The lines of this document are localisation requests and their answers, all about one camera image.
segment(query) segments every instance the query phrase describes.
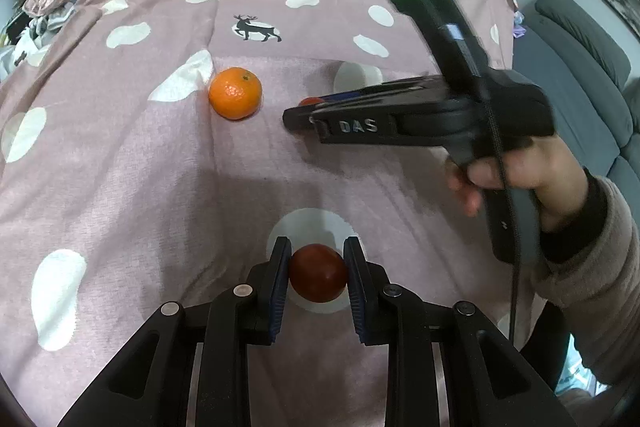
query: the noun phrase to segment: deer print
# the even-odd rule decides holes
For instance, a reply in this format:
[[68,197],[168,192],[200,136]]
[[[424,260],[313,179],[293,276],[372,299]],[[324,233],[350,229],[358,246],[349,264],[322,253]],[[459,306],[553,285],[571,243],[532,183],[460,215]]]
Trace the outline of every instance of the deer print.
[[269,37],[276,37],[278,42],[282,42],[282,38],[274,32],[275,28],[264,28],[263,26],[253,26],[251,24],[251,21],[255,21],[258,17],[251,17],[247,15],[245,18],[242,18],[241,15],[234,15],[234,18],[238,19],[236,29],[234,31],[241,37],[244,33],[245,41],[249,40],[249,33],[261,33],[264,35],[262,42],[268,41]]

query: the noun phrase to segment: metal rivet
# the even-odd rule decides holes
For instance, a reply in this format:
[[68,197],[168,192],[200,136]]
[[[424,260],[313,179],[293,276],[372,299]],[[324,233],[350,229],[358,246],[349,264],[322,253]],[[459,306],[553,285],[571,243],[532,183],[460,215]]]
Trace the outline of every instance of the metal rivet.
[[160,308],[161,314],[167,317],[177,314],[178,311],[180,311],[180,305],[176,302],[166,302]]
[[236,297],[248,297],[252,291],[254,291],[254,289],[248,284],[239,284],[234,288],[234,295]]
[[402,293],[402,286],[398,286],[397,284],[387,284],[382,288],[382,291],[387,297],[398,297]]
[[476,307],[467,301],[460,301],[456,303],[455,308],[460,315],[465,315],[465,317],[470,317],[476,313]]

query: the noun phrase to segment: orange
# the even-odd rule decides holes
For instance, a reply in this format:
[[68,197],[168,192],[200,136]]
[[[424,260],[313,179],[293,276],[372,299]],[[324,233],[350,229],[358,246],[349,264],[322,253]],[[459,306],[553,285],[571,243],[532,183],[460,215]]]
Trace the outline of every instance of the orange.
[[251,71],[229,68],[220,71],[209,86],[209,102],[220,116],[240,120],[258,110],[262,84]]

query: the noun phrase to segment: red tomato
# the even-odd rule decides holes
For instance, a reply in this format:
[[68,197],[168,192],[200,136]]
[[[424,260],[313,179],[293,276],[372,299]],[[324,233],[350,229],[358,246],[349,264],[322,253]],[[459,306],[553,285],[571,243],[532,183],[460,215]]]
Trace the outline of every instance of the red tomato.
[[337,251],[325,245],[306,245],[289,261],[293,289],[311,302],[337,298],[347,284],[347,267]]
[[305,100],[302,100],[302,102],[300,102],[298,104],[298,106],[300,105],[312,105],[313,103],[322,103],[324,102],[324,100],[322,98],[320,98],[319,96],[310,96],[308,98],[305,98]]

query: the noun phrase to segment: gray sofa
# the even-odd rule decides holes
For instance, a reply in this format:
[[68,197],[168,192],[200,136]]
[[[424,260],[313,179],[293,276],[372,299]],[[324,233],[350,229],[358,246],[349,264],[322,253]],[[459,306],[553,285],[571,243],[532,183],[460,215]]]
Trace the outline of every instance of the gray sofa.
[[573,0],[537,0],[513,70],[542,87],[558,134],[593,174],[610,178],[640,223],[640,84],[614,40]]

